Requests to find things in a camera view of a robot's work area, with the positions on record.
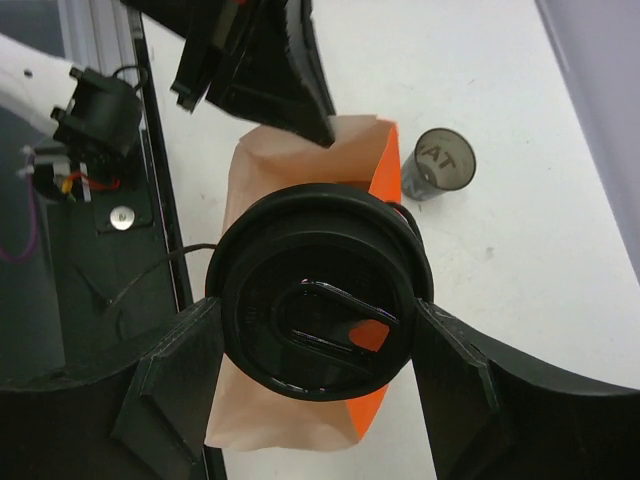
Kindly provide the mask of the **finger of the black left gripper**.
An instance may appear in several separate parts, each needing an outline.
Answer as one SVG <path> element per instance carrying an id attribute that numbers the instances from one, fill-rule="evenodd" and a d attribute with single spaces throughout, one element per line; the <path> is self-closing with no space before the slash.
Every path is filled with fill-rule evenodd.
<path id="1" fill-rule="evenodd" d="M 312 21 L 311 1 L 281 1 L 284 22 L 282 128 L 329 147 L 335 142 L 336 114 L 323 71 Z"/>

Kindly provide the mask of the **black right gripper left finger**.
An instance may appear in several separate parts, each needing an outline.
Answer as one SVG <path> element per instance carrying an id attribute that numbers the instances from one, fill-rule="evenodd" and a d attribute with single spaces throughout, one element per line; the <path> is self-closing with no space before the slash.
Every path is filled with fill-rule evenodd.
<path id="1" fill-rule="evenodd" d="M 4 479 L 187 479 L 224 353 L 220 302 L 63 369 L 1 382 Z"/>

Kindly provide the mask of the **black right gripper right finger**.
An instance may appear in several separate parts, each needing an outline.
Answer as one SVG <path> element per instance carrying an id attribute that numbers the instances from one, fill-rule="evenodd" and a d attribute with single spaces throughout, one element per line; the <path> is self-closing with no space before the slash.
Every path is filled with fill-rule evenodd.
<path id="1" fill-rule="evenodd" d="M 636 479 L 639 393 L 420 302 L 412 352 L 439 479 Z"/>

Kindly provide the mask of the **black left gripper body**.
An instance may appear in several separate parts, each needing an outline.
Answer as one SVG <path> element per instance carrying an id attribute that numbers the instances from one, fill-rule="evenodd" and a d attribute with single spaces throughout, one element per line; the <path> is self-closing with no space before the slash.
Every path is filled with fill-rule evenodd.
<path id="1" fill-rule="evenodd" d="M 271 92 L 289 80 L 284 47 L 264 31 L 275 1 L 126 1 L 184 40 L 171 90 L 193 111 L 205 100 L 224 112 L 263 125 L 291 125 L 292 99 Z"/>

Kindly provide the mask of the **orange paper bag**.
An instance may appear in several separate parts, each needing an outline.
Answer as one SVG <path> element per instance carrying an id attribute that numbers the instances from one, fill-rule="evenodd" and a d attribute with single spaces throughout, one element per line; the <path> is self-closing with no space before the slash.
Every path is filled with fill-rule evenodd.
<path id="1" fill-rule="evenodd" d="M 222 228 L 229 229 L 267 194 L 299 184 L 353 183 L 383 201 L 400 202 L 396 124 L 373 115 L 337 116 L 332 123 L 336 140 L 329 148 L 267 126 L 241 137 L 230 163 Z M 364 438 L 386 392 L 381 387 L 323 403 L 295 400 L 260 385 L 224 358 L 205 443 L 236 451 L 346 449 Z"/>

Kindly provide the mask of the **black cup lid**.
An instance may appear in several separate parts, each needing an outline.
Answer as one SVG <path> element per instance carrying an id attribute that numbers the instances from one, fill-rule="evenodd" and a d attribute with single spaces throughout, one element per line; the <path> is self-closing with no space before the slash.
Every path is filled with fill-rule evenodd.
<path id="1" fill-rule="evenodd" d="M 409 210 L 353 187 L 287 187 L 251 204 L 211 257 L 225 352 L 289 398 L 329 402 L 388 384 L 411 355 L 433 275 Z"/>

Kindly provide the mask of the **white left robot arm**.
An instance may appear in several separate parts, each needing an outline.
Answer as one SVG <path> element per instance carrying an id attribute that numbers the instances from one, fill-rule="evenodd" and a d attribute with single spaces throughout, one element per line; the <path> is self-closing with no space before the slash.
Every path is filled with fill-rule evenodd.
<path id="1" fill-rule="evenodd" d="M 124 59 L 141 17 L 181 37 L 178 105 L 227 114 L 327 147 L 335 109 L 308 1 L 59 1 L 73 49 Z M 109 159 L 126 156 L 141 118 L 134 86 L 10 37 L 1 40 L 1 104 L 40 132 Z"/>

